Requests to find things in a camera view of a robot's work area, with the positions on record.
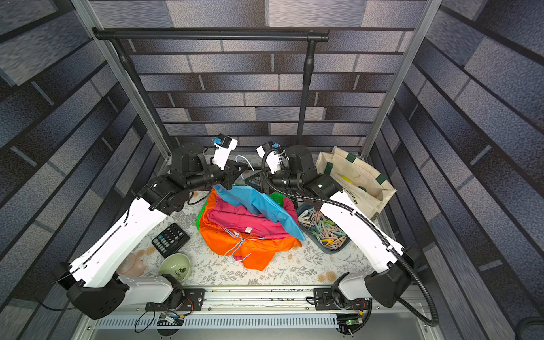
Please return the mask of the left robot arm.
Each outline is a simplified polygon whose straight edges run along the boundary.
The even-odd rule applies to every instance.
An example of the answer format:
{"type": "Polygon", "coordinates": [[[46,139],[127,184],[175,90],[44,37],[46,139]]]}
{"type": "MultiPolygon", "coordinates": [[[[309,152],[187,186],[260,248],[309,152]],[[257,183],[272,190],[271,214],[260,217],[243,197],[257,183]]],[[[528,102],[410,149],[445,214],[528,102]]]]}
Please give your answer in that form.
{"type": "Polygon", "coordinates": [[[205,149],[184,143],[171,156],[170,169],[149,180],[138,192],[126,213],[102,238],[71,263],[59,263],[55,282],[67,292],[70,303],[92,320],[99,320],[119,307],[144,304],[151,311],[174,311],[186,301],[181,283],[169,274],[131,278],[117,269],[133,248],[156,225],[182,211],[194,191],[216,184],[230,189],[247,169],[229,158],[235,139],[216,137],[215,154],[208,161],[205,149]]]}

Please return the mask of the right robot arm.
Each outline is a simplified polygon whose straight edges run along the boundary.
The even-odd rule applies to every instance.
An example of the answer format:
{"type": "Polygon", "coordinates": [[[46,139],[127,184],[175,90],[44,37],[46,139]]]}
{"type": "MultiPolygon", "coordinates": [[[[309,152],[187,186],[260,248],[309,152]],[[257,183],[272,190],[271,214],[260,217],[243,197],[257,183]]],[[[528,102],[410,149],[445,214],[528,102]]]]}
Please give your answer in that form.
{"type": "Polygon", "coordinates": [[[284,150],[277,143],[265,143],[256,151],[262,159],[258,173],[261,190],[320,203],[320,212],[331,218],[368,259],[370,273],[347,273],[335,282],[336,304],[365,297],[384,307],[399,303],[416,313],[415,307],[402,298],[406,289],[416,284],[428,306],[434,305],[417,274],[419,252],[391,239],[358,209],[351,193],[334,174],[331,163],[319,170],[310,151],[301,144],[284,150]]]}

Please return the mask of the blue t-shirt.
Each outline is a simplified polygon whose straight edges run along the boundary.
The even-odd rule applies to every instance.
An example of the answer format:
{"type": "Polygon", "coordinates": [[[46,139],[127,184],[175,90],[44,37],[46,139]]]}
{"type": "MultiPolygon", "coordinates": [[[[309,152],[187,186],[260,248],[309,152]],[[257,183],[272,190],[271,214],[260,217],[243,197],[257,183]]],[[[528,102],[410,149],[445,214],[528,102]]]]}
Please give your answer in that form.
{"type": "Polygon", "coordinates": [[[262,214],[272,222],[279,222],[283,229],[299,241],[305,241],[305,236],[298,226],[296,218],[284,208],[280,207],[268,195],[260,193],[250,186],[233,186],[226,189],[221,184],[214,185],[213,189],[223,201],[238,207],[243,205],[251,214],[262,214]]]}

